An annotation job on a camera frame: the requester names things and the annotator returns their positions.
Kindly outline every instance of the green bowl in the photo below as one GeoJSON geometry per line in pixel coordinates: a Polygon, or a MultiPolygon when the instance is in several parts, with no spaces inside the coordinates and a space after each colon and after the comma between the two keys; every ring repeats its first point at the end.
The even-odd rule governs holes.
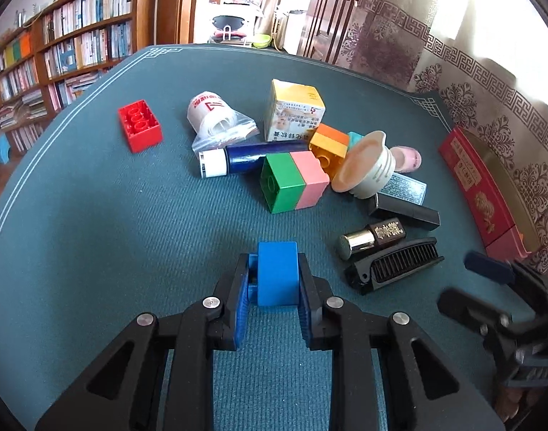
{"type": "Polygon", "coordinates": [[[272,36],[268,34],[256,34],[252,40],[252,47],[254,48],[266,48],[272,42],[272,36]]]}

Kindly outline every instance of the blue cloth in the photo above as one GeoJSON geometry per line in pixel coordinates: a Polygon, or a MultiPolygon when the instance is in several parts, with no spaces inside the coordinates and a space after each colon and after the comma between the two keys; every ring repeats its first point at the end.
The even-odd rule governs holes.
{"type": "MultiPolygon", "coordinates": [[[[258,241],[296,241],[312,273],[365,311],[407,312],[488,394],[493,360],[478,335],[437,312],[439,293],[457,286],[517,318],[531,312],[507,287],[463,267],[465,252],[483,246],[437,152],[450,125],[436,94],[402,93],[274,51],[164,46],[125,60],[53,121],[0,198],[0,396],[32,430],[138,313],[170,315],[210,295],[258,241]],[[440,213],[432,234],[444,262],[358,295],[333,246],[369,222],[367,203],[327,190],[315,207],[272,215],[257,174],[200,178],[190,99],[216,92],[262,127],[272,78],[314,85],[334,128],[380,129],[390,144],[420,151],[413,175],[428,184],[424,205],[440,213]],[[139,99],[164,140],[132,154],[117,109],[139,99]]],[[[307,350],[295,308],[252,307],[241,350],[215,355],[216,430],[326,430],[330,375],[330,354],[307,350]]]]}
{"type": "Polygon", "coordinates": [[[0,136],[0,164],[7,164],[9,162],[9,152],[11,151],[11,145],[7,139],[6,134],[0,136]]]}

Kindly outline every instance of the plastic bag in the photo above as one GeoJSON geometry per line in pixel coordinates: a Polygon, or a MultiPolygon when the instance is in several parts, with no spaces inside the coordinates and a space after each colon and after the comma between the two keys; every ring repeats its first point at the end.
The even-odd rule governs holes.
{"type": "Polygon", "coordinates": [[[256,122],[229,105],[213,92],[202,92],[188,106],[188,121],[197,133],[192,150],[221,149],[259,133],[256,122]]]}

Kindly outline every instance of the yellow and white box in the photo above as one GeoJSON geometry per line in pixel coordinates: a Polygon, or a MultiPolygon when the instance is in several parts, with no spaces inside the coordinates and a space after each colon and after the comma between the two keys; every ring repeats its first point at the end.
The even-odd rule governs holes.
{"type": "Polygon", "coordinates": [[[315,87],[273,79],[264,136],[268,141],[310,140],[324,112],[324,102],[315,87]]]}

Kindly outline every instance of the red gift box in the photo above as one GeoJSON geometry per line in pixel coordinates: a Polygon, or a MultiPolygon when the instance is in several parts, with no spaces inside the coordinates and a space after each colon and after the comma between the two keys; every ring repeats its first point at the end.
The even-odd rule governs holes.
{"type": "Polygon", "coordinates": [[[487,254],[522,259],[525,250],[513,216],[487,166],[460,128],[454,128],[439,152],[459,183],[487,254]]]}

